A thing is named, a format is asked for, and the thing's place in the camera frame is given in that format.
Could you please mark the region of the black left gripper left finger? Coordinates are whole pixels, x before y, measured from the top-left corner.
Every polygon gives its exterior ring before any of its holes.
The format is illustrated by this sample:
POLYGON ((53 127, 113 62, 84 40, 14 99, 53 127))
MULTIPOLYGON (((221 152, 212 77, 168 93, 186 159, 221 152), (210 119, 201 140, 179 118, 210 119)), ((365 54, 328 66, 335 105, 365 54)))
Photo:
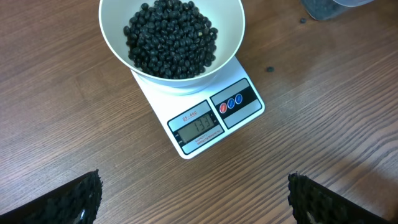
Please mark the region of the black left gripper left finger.
POLYGON ((102 200, 103 182, 99 170, 71 182, 1 215, 1 223, 93 224, 102 200))

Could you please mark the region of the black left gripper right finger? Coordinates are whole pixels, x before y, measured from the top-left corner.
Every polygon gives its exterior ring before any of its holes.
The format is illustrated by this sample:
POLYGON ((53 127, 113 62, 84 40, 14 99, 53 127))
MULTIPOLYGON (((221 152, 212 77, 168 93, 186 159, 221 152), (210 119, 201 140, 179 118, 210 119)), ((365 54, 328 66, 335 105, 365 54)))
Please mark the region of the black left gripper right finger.
POLYGON ((305 175, 289 174, 288 181, 288 203, 298 224, 388 223, 305 175))

